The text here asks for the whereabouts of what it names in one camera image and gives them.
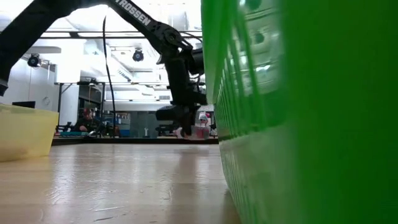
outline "translucent yellow container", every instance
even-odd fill
[[[47,156],[58,113],[0,105],[0,162]]]

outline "black robotic arm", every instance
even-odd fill
[[[169,77],[173,106],[157,112],[159,120],[176,120],[190,134],[190,125],[206,96],[196,92],[190,75],[203,73],[203,52],[193,47],[173,27],[154,20],[130,0],[33,0],[0,34],[0,96],[7,90],[12,66],[57,19],[76,9],[106,4],[141,32],[161,55]]]

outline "green plastic bin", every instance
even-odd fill
[[[202,0],[208,101],[244,224],[398,223],[397,4]]]

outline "wall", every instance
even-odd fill
[[[0,103],[36,101],[37,109],[57,111],[59,87],[53,84],[54,76],[55,72],[48,74],[46,68],[33,69],[20,59],[11,69],[9,88],[0,97]]]
[[[157,111],[163,106],[170,106],[169,101],[115,101],[116,111]],[[104,110],[112,111],[112,102],[104,102]],[[213,111],[213,105],[202,106],[199,111]]]
[[[82,85],[79,86],[79,98],[83,98],[85,100],[89,100],[95,103],[101,103],[102,94],[93,86],[90,87]]]
[[[148,129],[150,138],[157,137],[156,128],[159,122],[156,120],[155,113],[148,111],[132,111],[130,112],[130,138],[143,138],[145,136],[145,128]]]

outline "ceiling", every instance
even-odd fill
[[[0,0],[0,30],[3,30],[30,2],[32,0]],[[177,30],[195,30],[197,35],[201,36],[200,0],[135,0],[134,3],[160,22],[169,24]],[[101,32],[105,15],[107,16],[107,32],[136,31],[132,25],[121,19],[119,15],[105,5],[78,9],[69,16],[58,19],[48,31]],[[108,39],[106,41],[107,49],[111,52],[108,63],[109,67],[112,68],[112,80],[114,82],[125,82],[118,74],[128,73],[135,78],[134,81],[167,83],[168,79],[164,67],[155,64],[159,54],[143,36],[141,37],[140,39]],[[194,47],[200,44],[200,41],[196,39],[189,39],[188,41]],[[102,40],[87,38],[84,45],[85,54],[81,62],[81,75],[106,81]],[[136,49],[142,49],[144,54],[144,59],[141,62],[135,62],[132,59]],[[91,54],[93,51],[99,51],[100,54]],[[57,58],[54,54],[40,54],[40,56],[48,60]]]

